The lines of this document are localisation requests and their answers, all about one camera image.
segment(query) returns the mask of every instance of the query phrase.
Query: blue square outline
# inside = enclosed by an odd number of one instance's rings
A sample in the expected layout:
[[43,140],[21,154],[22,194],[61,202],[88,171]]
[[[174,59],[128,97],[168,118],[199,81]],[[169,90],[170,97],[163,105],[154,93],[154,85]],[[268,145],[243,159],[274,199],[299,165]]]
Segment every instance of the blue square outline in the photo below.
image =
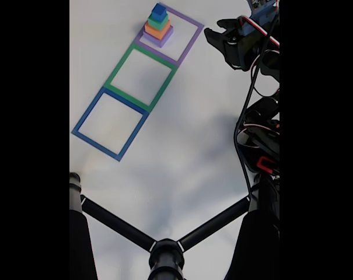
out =
[[[130,137],[128,138],[128,140],[126,141],[126,143],[124,144],[122,150],[120,151],[120,153],[117,155],[116,153],[112,152],[111,150],[105,148],[104,146],[100,145],[99,143],[97,143],[96,141],[90,139],[89,137],[85,136],[84,134],[79,132],[80,127],[82,126],[82,124],[85,122],[85,120],[88,118],[88,115],[90,114],[90,112],[93,110],[93,108],[95,107],[95,105],[97,104],[97,102],[100,100],[100,98],[102,97],[102,95],[106,93],[107,95],[111,96],[112,98],[118,100],[119,102],[127,105],[128,107],[134,109],[135,111],[137,111],[138,113],[142,114],[142,118],[140,119],[139,123],[136,125],[135,129],[133,130],[133,132],[131,133]],[[91,104],[88,106],[87,110],[84,112],[84,114],[81,116],[80,120],[78,121],[78,123],[76,124],[76,126],[73,128],[73,130],[71,131],[71,134],[75,135],[76,137],[80,138],[81,140],[85,141],[86,143],[88,143],[89,145],[92,145],[93,147],[95,147],[96,149],[100,150],[101,152],[107,154],[108,156],[112,157],[113,159],[116,159],[120,162],[120,160],[122,159],[122,157],[124,156],[124,154],[126,153],[127,149],[130,147],[132,141],[135,139],[137,133],[139,132],[139,130],[141,129],[142,125],[144,124],[144,122],[146,121],[146,119],[148,118],[149,113],[147,111],[145,111],[144,109],[140,108],[139,106],[131,103],[130,101],[128,101],[127,99],[121,97],[120,95],[116,94],[115,92],[111,91],[110,89],[106,88],[106,87],[102,87],[100,89],[100,91],[98,92],[98,94],[95,96],[95,98],[93,99],[93,101],[91,102]]]

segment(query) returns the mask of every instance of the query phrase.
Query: green square outline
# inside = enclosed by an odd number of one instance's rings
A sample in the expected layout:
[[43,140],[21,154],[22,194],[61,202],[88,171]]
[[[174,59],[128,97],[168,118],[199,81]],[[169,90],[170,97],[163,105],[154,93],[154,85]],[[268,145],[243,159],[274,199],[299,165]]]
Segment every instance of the green square outline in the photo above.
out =
[[[171,72],[169,73],[169,75],[167,76],[166,80],[164,81],[163,85],[160,87],[160,89],[158,90],[156,96],[154,97],[152,103],[150,105],[146,105],[143,102],[137,100],[136,98],[132,97],[131,95],[129,95],[126,92],[123,92],[122,90],[118,89],[115,86],[112,86],[110,84],[110,82],[114,79],[114,77],[116,76],[116,74],[119,72],[120,68],[123,66],[123,64],[125,63],[126,59],[130,56],[131,52],[133,50],[137,50],[147,56],[149,56],[150,58],[153,58],[155,61],[169,67],[171,69]],[[160,99],[160,97],[162,96],[163,92],[165,91],[165,89],[167,88],[167,86],[169,85],[171,79],[174,77],[176,71],[178,69],[178,66],[175,66],[171,63],[169,63],[168,61],[162,59],[161,57],[158,57],[157,55],[153,54],[152,52],[140,47],[139,45],[132,43],[129,48],[127,49],[127,51],[125,51],[123,57],[119,60],[117,66],[114,68],[113,72],[110,74],[109,78],[107,78],[104,87],[112,90],[113,92],[115,92],[116,94],[120,95],[121,97],[127,99],[128,101],[134,103],[135,105],[139,106],[140,108],[144,109],[147,112],[151,112],[153,110],[153,108],[155,107],[155,105],[157,104],[158,100]]]

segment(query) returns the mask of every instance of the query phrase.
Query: wire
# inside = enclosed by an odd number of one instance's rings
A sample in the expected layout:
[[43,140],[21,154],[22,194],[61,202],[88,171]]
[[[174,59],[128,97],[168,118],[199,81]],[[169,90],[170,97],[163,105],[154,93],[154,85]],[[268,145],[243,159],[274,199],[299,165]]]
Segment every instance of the wire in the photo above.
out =
[[[277,133],[278,135],[280,135],[279,132],[276,132],[276,131],[272,130],[271,128],[265,127],[265,126],[260,125],[260,124],[244,124],[244,127],[245,127],[245,128],[244,128],[243,130],[241,130],[241,131],[237,134],[237,137],[238,137],[241,133],[244,133],[244,132],[247,130],[246,127],[260,127],[260,128],[264,128],[265,130],[269,130],[269,131],[272,131],[273,133]],[[249,146],[249,145],[242,144],[242,143],[239,143],[239,142],[237,142],[237,143],[238,143],[239,145],[241,145],[241,146],[248,147],[248,148],[256,148],[256,149],[259,148],[259,146]]]
[[[274,30],[276,22],[277,22],[278,19],[279,19],[279,14],[277,14],[275,16],[275,18],[273,19],[273,21],[271,22],[270,29],[269,29],[268,34],[266,35],[265,40],[263,42],[263,46],[262,46],[261,53],[260,53],[260,56],[259,56],[259,62],[258,62],[259,64],[262,62],[264,51],[267,48],[267,45],[268,45],[268,43],[270,41],[270,38],[271,38],[271,33]],[[237,121],[237,124],[236,124],[235,131],[233,132],[233,143],[235,144],[236,153],[237,153],[237,155],[239,157],[239,161],[240,161],[240,164],[241,164],[241,167],[242,167],[242,171],[244,173],[244,177],[245,177],[245,181],[246,181],[247,190],[249,192],[250,200],[252,199],[253,196],[252,196],[252,193],[251,193],[251,186],[250,186],[249,176],[247,174],[246,166],[245,166],[245,164],[243,162],[243,159],[242,159],[243,156],[242,156],[242,153],[241,153],[241,151],[239,149],[239,144],[237,142],[237,137],[236,136],[237,136],[238,130],[239,130],[240,126],[241,126],[242,119],[244,117],[247,105],[249,104],[251,95],[253,94],[254,84],[255,84],[255,81],[257,80],[258,73],[259,73],[259,67],[257,67],[256,70],[254,71],[253,81],[250,84],[249,92],[247,93],[246,100],[245,100],[245,103],[244,103],[244,106],[243,106],[243,110],[241,111],[240,117],[239,117],[239,119]]]
[[[237,134],[237,137],[241,134],[241,133],[244,133],[244,131],[247,130],[247,128],[244,128],[243,130],[241,130],[238,134]],[[244,146],[244,147],[248,147],[248,148],[255,148],[255,149],[258,149],[259,146],[249,146],[249,145],[246,145],[246,144],[241,144],[241,143],[238,143],[239,145],[241,146]]]
[[[268,54],[268,53],[277,53],[277,54],[280,55],[280,51],[278,51],[278,50],[265,50],[264,54]],[[259,59],[259,56],[260,56],[260,55],[258,55],[258,56],[256,57],[256,59],[254,59],[253,63],[251,64],[251,67],[250,67],[250,79],[251,79],[251,81],[253,81],[253,69],[256,68],[256,62],[257,62],[257,60]],[[271,96],[265,96],[265,95],[261,94],[261,93],[256,89],[256,87],[254,87],[254,90],[255,90],[256,93],[258,93],[261,97],[271,97]]]
[[260,128],[264,128],[265,130],[269,130],[272,131],[274,133],[277,133],[278,135],[280,135],[279,132],[272,130],[269,127],[265,127],[264,125],[260,125],[260,124],[244,124],[244,127],[260,127]]
[[[263,35],[267,36],[267,31],[265,31],[258,23],[256,23],[255,21],[253,21],[252,19],[249,19],[247,16],[241,16],[240,18],[246,20],[250,25],[252,25],[255,29],[257,29],[260,33],[262,33]],[[272,36],[270,36],[270,40],[272,43],[274,43],[278,48],[280,48],[280,43],[278,40],[276,40],[275,38],[273,38]]]

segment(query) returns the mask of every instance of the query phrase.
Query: block tower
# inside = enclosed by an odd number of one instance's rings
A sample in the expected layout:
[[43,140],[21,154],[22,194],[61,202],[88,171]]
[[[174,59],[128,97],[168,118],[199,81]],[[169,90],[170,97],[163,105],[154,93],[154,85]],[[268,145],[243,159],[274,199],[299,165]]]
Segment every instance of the block tower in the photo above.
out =
[[145,25],[144,37],[162,48],[173,33],[166,7],[155,5]]

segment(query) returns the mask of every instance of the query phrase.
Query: tripod leg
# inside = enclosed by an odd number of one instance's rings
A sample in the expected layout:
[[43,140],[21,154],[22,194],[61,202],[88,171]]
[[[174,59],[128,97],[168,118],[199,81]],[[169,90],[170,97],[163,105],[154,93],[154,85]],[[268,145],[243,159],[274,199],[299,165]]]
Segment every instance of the tripod leg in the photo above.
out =
[[97,280],[88,223],[82,213],[80,178],[76,173],[70,173],[69,192],[69,279]]

